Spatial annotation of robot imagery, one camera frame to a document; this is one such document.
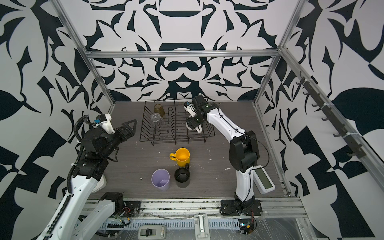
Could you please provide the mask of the clear glass cup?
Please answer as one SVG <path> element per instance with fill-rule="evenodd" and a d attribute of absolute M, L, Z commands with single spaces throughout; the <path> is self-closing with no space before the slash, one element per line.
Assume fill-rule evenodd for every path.
<path fill-rule="evenodd" d="M 151 122 L 153 126 L 159 130 L 165 125 L 165 120 L 159 113 L 154 113 L 151 115 Z"/>

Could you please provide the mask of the amber textured glass cup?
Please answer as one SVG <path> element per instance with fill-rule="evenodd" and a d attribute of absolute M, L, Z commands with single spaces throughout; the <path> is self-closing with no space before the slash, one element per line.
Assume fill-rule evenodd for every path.
<path fill-rule="evenodd" d="M 165 116 L 165 110 L 161 104 L 156 104 L 154 106 L 154 113 L 159 114 L 161 117 Z"/>

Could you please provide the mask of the black mug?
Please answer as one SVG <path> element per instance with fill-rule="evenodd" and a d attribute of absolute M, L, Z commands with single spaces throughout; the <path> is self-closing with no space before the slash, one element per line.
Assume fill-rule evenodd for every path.
<path fill-rule="evenodd" d="M 175 171 L 174 177 L 179 188 L 186 188 L 190 184 L 190 164 L 180 167 Z"/>

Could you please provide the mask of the lavender plastic cup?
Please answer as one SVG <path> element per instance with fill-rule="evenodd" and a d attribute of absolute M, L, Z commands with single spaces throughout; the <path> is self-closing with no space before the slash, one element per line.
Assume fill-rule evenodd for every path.
<path fill-rule="evenodd" d="M 151 182 L 155 188 L 167 191 L 170 188 L 170 173 L 165 169 L 158 169 L 152 174 Z"/>

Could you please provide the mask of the cream white mug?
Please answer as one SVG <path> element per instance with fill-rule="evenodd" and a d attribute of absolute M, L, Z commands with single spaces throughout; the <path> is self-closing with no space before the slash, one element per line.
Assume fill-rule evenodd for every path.
<path fill-rule="evenodd" d="M 195 128 L 195 130 L 200 134 L 203 132 L 203 128 L 202 128 L 202 125 L 199 125 Z"/>

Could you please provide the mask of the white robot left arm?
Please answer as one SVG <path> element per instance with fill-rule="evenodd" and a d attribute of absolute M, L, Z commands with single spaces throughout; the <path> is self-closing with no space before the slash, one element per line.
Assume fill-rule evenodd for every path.
<path fill-rule="evenodd" d="M 99 115 L 94 122 L 81 117 L 74 125 L 80 152 L 67 176 L 67 193 L 52 219 L 38 236 L 39 240 L 90 240 L 111 216 L 119 216 L 125 207 L 121 193 L 108 192 L 82 221 L 81 212 L 119 145 L 136 133 L 137 120 L 113 128 L 110 114 Z"/>

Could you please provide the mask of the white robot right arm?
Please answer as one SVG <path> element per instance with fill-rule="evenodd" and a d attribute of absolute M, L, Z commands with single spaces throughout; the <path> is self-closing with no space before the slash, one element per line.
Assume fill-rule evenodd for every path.
<path fill-rule="evenodd" d="M 190 114 L 186 127 L 200 133 L 203 123 L 213 125 L 229 142 L 229 161 L 236 170 L 235 204 L 238 213 L 245 213 L 254 204 L 254 175 L 260 157 L 258 141 L 252 131 L 246 131 L 228 118 L 220 107 L 202 95 L 184 103 Z"/>

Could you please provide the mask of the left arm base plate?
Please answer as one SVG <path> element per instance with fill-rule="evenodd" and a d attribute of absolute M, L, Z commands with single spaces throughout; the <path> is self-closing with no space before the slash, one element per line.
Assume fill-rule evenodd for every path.
<path fill-rule="evenodd" d="M 119 212 L 121 218 L 131 218 L 141 212 L 141 201 L 124 201 L 124 205 Z"/>

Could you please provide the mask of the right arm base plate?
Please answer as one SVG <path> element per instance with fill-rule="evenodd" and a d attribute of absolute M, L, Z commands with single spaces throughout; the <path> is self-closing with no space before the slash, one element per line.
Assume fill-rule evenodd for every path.
<path fill-rule="evenodd" d="M 262 215 L 261 202 L 250 199 L 245 203 L 239 200 L 221 200 L 220 214 L 223 216 L 254 216 Z"/>

